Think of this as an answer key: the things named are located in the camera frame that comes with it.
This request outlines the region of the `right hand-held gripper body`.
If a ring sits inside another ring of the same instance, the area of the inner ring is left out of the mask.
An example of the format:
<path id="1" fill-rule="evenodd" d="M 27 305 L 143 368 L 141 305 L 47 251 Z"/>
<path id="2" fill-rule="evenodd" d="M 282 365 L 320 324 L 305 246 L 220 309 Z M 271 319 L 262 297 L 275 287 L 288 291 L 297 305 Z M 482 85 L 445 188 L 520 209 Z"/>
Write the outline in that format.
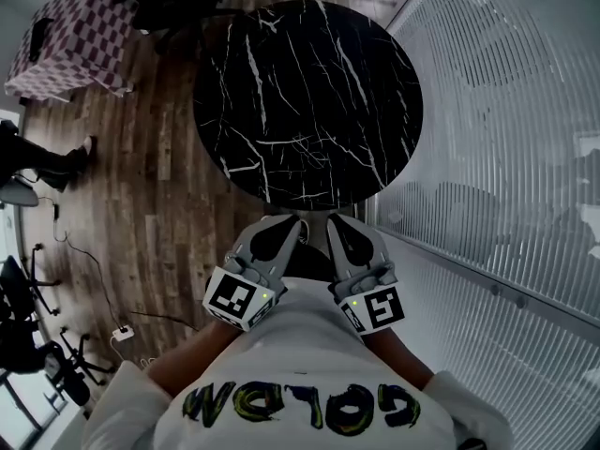
<path id="1" fill-rule="evenodd" d="M 405 318 L 395 265 L 391 261 L 332 283 L 329 291 L 359 335 L 382 331 Z"/>

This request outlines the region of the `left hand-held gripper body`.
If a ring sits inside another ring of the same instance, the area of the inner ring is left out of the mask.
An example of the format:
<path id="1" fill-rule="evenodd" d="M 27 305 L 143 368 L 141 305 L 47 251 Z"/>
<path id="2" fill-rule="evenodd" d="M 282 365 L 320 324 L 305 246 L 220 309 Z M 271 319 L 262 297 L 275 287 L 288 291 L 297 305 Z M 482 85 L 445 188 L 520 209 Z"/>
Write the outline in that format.
<path id="1" fill-rule="evenodd" d="M 248 248 L 239 248 L 216 266 L 202 305 L 217 319 L 249 332 L 278 303 L 287 291 L 282 281 L 287 268 L 287 251 L 261 260 Z"/>

